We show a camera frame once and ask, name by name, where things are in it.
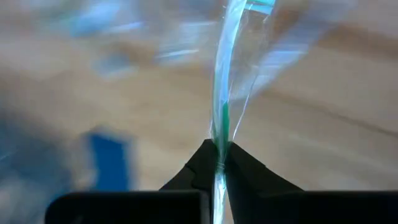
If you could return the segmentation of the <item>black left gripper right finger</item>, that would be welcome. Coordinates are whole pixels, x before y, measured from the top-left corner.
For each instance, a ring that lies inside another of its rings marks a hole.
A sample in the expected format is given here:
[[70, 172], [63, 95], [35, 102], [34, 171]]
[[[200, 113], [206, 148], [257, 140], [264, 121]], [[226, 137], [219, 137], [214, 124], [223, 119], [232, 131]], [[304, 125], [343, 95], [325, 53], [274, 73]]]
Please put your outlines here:
[[235, 143], [225, 168], [235, 223], [397, 224], [396, 191], [303, 190]]

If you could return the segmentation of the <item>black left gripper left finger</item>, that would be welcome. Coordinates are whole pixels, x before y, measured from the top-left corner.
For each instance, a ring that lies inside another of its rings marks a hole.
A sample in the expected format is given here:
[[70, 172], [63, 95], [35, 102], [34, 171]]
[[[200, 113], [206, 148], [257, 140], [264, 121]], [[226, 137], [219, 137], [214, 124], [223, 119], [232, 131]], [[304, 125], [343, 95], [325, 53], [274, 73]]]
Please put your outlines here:
[[159, 190], [74, 192], [54, 200], [45, 224], [212, 223], [215, 145], [206, 139]]

